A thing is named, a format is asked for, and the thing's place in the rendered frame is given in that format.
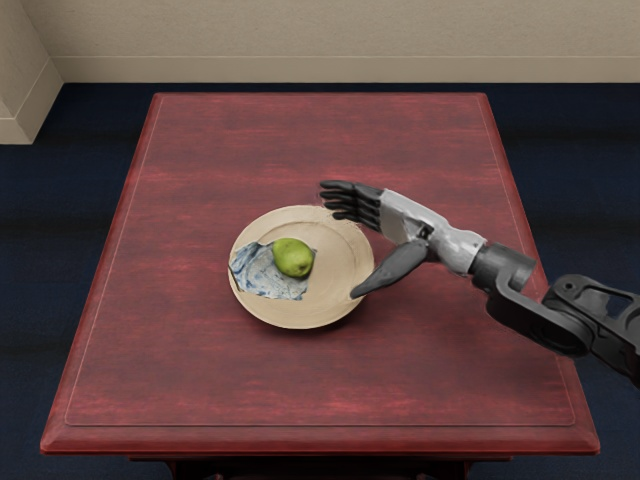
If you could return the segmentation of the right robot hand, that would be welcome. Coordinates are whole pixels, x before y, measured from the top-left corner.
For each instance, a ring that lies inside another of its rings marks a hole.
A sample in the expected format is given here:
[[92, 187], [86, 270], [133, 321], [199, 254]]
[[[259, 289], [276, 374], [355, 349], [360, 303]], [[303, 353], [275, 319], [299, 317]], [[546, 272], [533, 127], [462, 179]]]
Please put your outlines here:
[[361, 284], [353, 299], [402, 280], [425, 262], [444, 265], [465, 276], [487, 240], [479, 234], [452, 227], [433, 210], [389, 189], [345, 180], [320, 183], [325, 208], [336, 220], [359, 223], [395, 244], [395, 249]]

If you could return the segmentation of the beige plate with blue pattern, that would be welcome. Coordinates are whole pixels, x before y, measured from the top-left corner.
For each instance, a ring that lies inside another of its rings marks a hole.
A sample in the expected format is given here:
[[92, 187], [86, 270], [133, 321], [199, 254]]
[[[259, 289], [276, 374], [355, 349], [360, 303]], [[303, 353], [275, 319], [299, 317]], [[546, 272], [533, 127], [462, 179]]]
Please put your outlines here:
[[[279, 272], [271, 246], [296, 238], [314, 252], [304, 279]], [[263, 322], [287, 329], [329, 325], [358, 305], [350, 297], [374, 268], [368, 239], [351, 221], [320, 206], [289, 206], [268, 212], [237, 237], [229, 256], [229, 282], [240, 304]]]

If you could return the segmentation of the green pear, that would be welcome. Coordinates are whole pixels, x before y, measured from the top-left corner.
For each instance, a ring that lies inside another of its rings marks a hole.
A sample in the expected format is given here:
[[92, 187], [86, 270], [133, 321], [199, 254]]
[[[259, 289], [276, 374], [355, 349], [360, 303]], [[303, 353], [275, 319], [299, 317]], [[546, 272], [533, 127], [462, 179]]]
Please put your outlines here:
[[312, 270], [315, 253], [303, 241], [281, 238], [273, 242], [272, 255], [278, 270], [292, 278], [304, 278]]

